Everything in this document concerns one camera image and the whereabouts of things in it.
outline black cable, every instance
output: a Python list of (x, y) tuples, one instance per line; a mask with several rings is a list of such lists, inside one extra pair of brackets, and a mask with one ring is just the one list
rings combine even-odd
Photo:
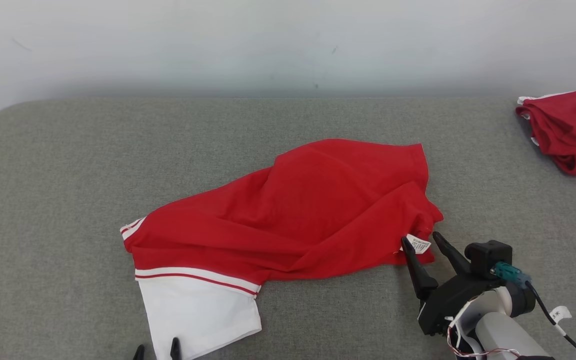
[[(539, 304), (539, 307), (541, 308), (541, 310), (543, 311), (543, 314), (546, 315), (546, 317), (548, 318), (548, 320), (550, 321), (550, 323), (552, 325), (557, 325), (557, 321), (555, 321), (555, 319), (553, 319), (553, 317), (551, 317), (550, 312), (548, 312), (548, 310), (546, 310), (546, 305), (544, 305), (544, 302), (542, 301), (542, 298), (539, 297), (539, 294), (537, 294), (537, 290), (535, 290), (535, 287), (533, 286), (533, 284), (531, 284), (530, 281), (526, 280), (525, 282), (526, 287), (528, 287), (528, 289), (530, 289), (530, 291), (534, 294), (534, 298), (537, 300), (537, 303)], [(576, 349), (576, 342), (575, 340), (571, 339), (570, 336), (568, 335), (564, 335), (564, 339), (567, 340), (567, 342), (569, 342), (570, 344), (572, 344), (572, 346), (574, 346), (574, 348)]]

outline white backdrop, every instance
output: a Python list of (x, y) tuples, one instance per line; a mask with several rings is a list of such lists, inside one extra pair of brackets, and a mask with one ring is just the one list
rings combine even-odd
[(576, 0), (0, 0), (0, 109), (576, 90)]

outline white care label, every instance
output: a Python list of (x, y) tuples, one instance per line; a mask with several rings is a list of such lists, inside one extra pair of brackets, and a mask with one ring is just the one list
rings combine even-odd
[(410, 245), (414, 248), (415, 254), (423, 254), (430, 248), (430, 241), (422, 240), (419, 237), (414, 235), (408, 234), (406, 235), (406, 239), (410, 242)]
[(567, 307), (565, 307), (564, 305), (561, 306), (557, 306), (555, 307), (551, 312), (550, 312), (550, 317), (555, 321), (555, 323), (560, 323), (560, 321), (562, 321), (562, 319), (570, 319), (572, 317), (572, 315), (570, 314), (570, 311), (568, 310)]

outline gray fabric surface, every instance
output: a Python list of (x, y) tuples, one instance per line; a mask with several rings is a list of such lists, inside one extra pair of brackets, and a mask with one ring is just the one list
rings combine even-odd
[[(424, 146), (436, 230), (496, 239), (576, 339), (576, 177), (528, 139), (512, 98), (72, 99), (0, 112), (0, 359), (132, 359), (150, 343), (119, 227), (326, 138)], [(453, 275), (441, 257), (429, 266)], [(423, 336), (406, 268), (268, 282), (262, 332), (206, 359), (452, 359)], [(576, 351), (519, 317), (559, 359)], [(153, 358), (153, 351), (148, 351)]]

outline dark red cloth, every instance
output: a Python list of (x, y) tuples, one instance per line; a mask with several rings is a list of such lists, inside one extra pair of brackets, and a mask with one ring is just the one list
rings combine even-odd
[[(257, 285), (328, 278), (405, 264), (402, 237), (428, 239), (442, 220), (427, 183), (421, 145), (327, 139), (121, 231), (138, 271), (202, 269)], [(434, 256), (429, 249), (419, 259)]]
[(550, 155), (565, 173), (576, 176), (576, 91), (524, 100), (516, 112), (530, 116), (532, 136), (541, 152)]

